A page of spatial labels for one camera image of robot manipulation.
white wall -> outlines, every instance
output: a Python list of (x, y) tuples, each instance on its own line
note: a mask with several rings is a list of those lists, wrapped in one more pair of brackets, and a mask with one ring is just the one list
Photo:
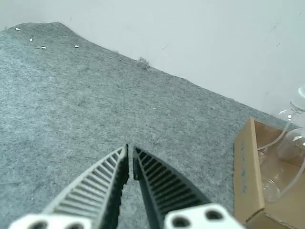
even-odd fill
[(0, 0), (0, 30), (52, 21), (266, 112), (305, 83), (304, 0)]

gray carpet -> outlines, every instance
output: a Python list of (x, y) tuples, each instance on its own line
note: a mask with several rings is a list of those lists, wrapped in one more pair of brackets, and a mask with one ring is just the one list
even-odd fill
[[(248, 117), (263, 113), (147, 69), (60, 23), (17, 27), (0, 32), (1, 229), (41, 211), (125, 143), (155, 154), (233, 212), (232, 141)], [(118, 228), (149, 228), (132, 178)]]

screw hole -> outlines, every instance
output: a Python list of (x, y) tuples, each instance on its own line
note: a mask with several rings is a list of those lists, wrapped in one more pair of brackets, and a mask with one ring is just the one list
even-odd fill
[(220, 214), (217, 211), (208, 211), (208, 212), (206, 212), (205, 215), (210, 220), (217, 220), (217, 219), (222, 219), (223, 218), (222, 214)]
[(46, 229), (47, 225), (48, 225), (47, 222), (39, 221), (31, 225), (29, 229)]
[(183, 217), (176, 217), (173, 219), (173, 226), (176, 228), (185, 228), (190, 225), (190, 222)]
[(74, 223), (74, 224), (68, 226), (66, 229), (84, 229), (84, 227), (80, 223)]

cardboard box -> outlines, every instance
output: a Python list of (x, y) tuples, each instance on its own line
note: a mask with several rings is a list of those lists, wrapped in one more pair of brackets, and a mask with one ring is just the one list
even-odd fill
[[(268, 128), (275, 130), (249, 118), (234, 140), (234, 217), (249, 229), (305, 229), (304, 174), (278, 202), (264, 202), (257, 146), (274, 139)], [(299, 165), (285, 162), (285, 171), (296, 174)]]

ribbed gripper pad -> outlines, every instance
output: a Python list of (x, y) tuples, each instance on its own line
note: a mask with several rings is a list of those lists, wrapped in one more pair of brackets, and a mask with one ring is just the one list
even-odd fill
[(133, 176), (140, 182), (151, 229), (163, 229), (164, 217), (170, 211), (210, 203), (177, 170), (137, 147), (133, 151)]
[(43, 213), (86, 217), (92, 221), (93, 229), (116, 228), (128, 170), (128, 146), (125, 145), (77, 177)]

